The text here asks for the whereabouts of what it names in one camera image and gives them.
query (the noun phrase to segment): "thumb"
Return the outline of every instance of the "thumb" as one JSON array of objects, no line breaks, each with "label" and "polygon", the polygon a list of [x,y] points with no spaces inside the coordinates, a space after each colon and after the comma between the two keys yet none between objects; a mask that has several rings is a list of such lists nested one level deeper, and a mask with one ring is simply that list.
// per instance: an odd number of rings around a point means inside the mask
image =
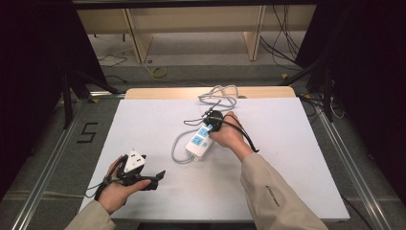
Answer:
[{"label": "thumb", "polygon": [[127,190],[128,194],[131,195],[135,192],[138,192],[138,191],[144,189],[146,186],[148,186],[148,184],[150,184],[150,182],[151,182],[150,180],[138,181],[137,183],[135,183],[131,186],[125,187],[125,189]]}]

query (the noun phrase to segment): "gray carpet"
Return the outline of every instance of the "gray carpet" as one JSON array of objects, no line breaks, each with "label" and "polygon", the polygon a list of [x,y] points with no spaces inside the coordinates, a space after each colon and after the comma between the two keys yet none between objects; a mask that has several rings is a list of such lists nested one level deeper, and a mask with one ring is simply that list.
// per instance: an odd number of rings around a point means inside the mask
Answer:
[{"label": "gray carpet", "polygon": [[[152,80],[145,67],[103,67],[105,75],[115,75],[127,81],[109,77],[111,86],[120,90],[132,87],[182,87],[202,86],[196,83],[173,83]],[[292,76],[295,71],[284,70],[278,66],[171,66],[168,67],[167,75],[162,78],[165,81],[199,81],[209,85],[276,85],[282,81],[281,74],[288,73]],[[300,81],[293,85],[296,92],[304,90],[304,82]],[[97,86],[90,85],[92,90],[100,90]],[[78,124],[67,145],[65,152],[59,161],[56,171],[47,186],[46,193],[42,197],[29,229],[63,229],[75,216],[89,179],[93,174],[102,151],[105,138],[111,126],[119,99],[100,99],[97,103],[88,103],[79,117]],[[304,103],[308,114],[312,113],[312,107]],[[24,199],[39,178],[47,159],[57,143],[63,128],[63,104],[56,106],[49,125],[38,142],[35,153],[31,156],[20,174],[15,179],[9,193],[0,203],[0,230],[11,229],[15,216],[24,204]],[[321,121],[317,115],[308,118],[313,121],[317,141],[327,161],[332,177],[339,192],[345,196],[368,220],[372,221],[355,191],[343,164],[327,136]],[[98,123],[89,126],[87,130],[95,131],[96,135],[92,143],[79,144],[80,140],[88,140],[89,136],[81,135],[86,123]],[[394,229],[406,229],[406,210],[399,201],[395,192],[386,181],[375,163],[368,158],[368,150],[362,144],[356,129],[353,128],[349,118],[342,120],[334,119],[334,124],[342,135],[352,157],[363,172],[373,193],[379,200],[383,210],[387,214]],[[368,229],[363,220],[350,209],[351,219],[345,222],[328,222],[329,229]],[[118,229],[136,229],[136,222],[117,222]],[[197,225],[167,225],[147,224],[145,229],[197,229]],[[238,224],[213,224],[212,229],[249,229],[252,225]]]}]

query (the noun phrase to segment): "hand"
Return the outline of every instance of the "hand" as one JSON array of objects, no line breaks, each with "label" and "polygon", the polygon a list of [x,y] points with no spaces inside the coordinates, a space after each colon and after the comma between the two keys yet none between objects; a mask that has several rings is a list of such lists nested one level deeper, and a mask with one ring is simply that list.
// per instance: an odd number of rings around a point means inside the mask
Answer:
[{"label": "hand", "polygon": [[[108,172],[113,170],[114,165],[122,158],[120,156],[115,162],[110,165]],[[118,168],[113,172],[113,176],[117,176]],[[123,186],[117,182],[109,184],[102,192],[99,197],[99,203],[104,207],[104,209],[110,215],[115,211],[119,210],[124,204],[128,197],[135,192],[144,189],[151,181],[142,180],[131,186]]]},{"label": "hand", "polygon": [[[224,121],[241,127],[238,117],[233,111],[224,116]],[[251,148],[244,142],[242,133],[227,124],[223,123],[219,131],[211,132],[210,137],[220,146],[229,148],[241,162],[247,155],[253,153]]]}]

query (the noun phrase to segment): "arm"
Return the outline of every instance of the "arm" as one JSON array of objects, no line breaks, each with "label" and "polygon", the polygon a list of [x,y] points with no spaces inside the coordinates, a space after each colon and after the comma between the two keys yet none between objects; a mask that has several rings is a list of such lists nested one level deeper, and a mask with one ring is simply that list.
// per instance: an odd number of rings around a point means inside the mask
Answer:
[{"label": "arm", "polygon": [[[227,122],[239,126],[233,112],[227,115]],[[222,147],[230,148],[241,161],[241,184],[258,229],[327,229],[281,175],[259,154],[253,153],[238,131],[223,124],[211,137]]]},{"label": "arm", "polygon": [[[120,158],[110,165],[109,172]],[[117,175],[117,170],[113,172],[114,176]],[[109,184],[101,192],[99,201],[92,200],[87,204],[66,229],[114,229],[116,224],[111,220],[110,215],[119,210],[130,195],[144,189],[149,183],[150,180],[142,180],[128,187],[116,182]]]}]

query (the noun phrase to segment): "person's left hand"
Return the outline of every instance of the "person's left hand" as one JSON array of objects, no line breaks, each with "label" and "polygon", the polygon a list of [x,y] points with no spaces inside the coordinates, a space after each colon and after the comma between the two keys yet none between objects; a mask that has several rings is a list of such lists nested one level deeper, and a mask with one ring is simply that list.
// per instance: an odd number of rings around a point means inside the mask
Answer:
[{"label": "person's left hand", "polygon": [[[110,165],[108,172],[113,170],[114,165],[121,158],[122,156],[120,156],[115,162]],[[113,176],[117,176],[117,171],[118,168],[113,172]],[[125,204],[125,201],[130,195],[144,189],[150,182],[150,180],[142,180],[127,187],[117,182],[113,182],[105,187],[105,189],[101,192],[99,203],[104,207],[107,213],[111,215]]]}]

